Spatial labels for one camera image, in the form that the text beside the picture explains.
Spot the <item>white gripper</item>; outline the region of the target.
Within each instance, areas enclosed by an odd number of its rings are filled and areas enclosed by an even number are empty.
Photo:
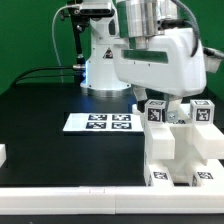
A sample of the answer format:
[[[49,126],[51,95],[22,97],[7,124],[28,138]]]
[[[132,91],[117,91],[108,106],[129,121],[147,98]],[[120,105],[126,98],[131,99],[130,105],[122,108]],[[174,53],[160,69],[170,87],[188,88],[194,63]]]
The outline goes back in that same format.
[[[147,101],[146,89],[166,94],[166,120],[178,121],[181,97],[197,95],[206,86],[202,45],[191,57],[193,31],[190,28],[168,29],[164,35],[149,39],[147,50],[132,50],[127,38],[116,38],[112,46],[118,79],[133,84],[137,108]]]

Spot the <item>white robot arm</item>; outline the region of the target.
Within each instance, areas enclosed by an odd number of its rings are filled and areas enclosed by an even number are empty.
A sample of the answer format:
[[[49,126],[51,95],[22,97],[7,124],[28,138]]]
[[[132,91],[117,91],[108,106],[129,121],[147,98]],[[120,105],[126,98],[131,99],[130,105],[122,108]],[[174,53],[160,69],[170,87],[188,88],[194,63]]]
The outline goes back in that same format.
[[[180,0],[84,0],[90,19],[91,56],[82,87],[100,96],[131,88],[138,110],[148,89],[165,94],[165,120],[178,120],[184,97],[206,85],[203,48],[196,19],[181,19]]]

